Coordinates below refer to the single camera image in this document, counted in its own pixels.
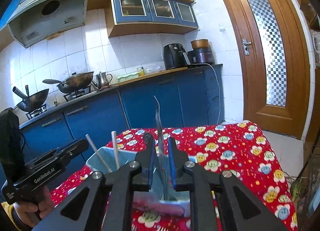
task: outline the person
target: person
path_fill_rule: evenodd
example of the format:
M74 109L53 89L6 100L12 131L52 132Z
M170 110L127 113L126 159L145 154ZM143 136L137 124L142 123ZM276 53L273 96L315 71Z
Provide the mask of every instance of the person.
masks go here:
M13 205L9 205L7 202L1 203L4 211L7 213L17 230L29 231L31 228L35 227L36 224L28 215L29 212L37 212L39 209L40 217L41 219L44 219L54 209L54 203L51 200L49 189L45 186L43 191L44 200L38 205L26 201L15 202Z

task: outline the door lock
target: door lock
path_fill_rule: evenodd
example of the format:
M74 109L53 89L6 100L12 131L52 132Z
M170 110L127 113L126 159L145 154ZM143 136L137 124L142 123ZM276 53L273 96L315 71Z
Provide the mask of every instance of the door lock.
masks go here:
M244 38L242 40L242 44L243 44L244 54L247 55L247 56L250 55L248 45L252 44L252 43L251 42L247 42L247 39Z

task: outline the door window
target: door window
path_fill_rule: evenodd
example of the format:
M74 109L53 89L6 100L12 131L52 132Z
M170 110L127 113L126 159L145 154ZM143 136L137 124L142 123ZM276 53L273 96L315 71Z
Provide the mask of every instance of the door window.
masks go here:
M278 23L268 0L248 0L257 22L267 74L267 100L269 105L285 107L287 72L284 47Z
M142 0L120 0L122 16L146 16Z
M152 4L157 17L174 19L171 4L168 0L152 0Z
M190 6L184 5L184 4L178 3L178 2L177 2L177 6L178 6L182 20L195 22Z

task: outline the glass cabinet door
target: glass cabinet door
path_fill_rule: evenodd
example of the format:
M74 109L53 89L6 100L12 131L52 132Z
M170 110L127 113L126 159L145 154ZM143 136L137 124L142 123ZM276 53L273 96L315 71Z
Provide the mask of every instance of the glass cabinet door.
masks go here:
M147 0L114 0L117 22L152 21Z
M171 0L148 0L152 20L155 22L178 24L177 13Z
M178 13L179 23L182 25L197 27L198 24L195 19L192 7L190 5L175 2L175 8Z

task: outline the white power cord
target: white power cord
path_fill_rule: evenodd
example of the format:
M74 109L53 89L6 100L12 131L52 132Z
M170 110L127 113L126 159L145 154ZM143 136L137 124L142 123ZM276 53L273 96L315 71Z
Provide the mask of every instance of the white power cord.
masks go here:
M214 71L214 68L212 65L208 64L208 63L192 63L192 65L208 65L212 68L212 70ZM220 118L220 112L221 112L221 101L220 101L220 86L219 86L219 82L218 82L218 78L217 78L217 74L214 71L214 75L216 76L216 81L218 84L218 88L219 88L219 115L218 115L218 120L217 120L217 124L219 124L219 118Z

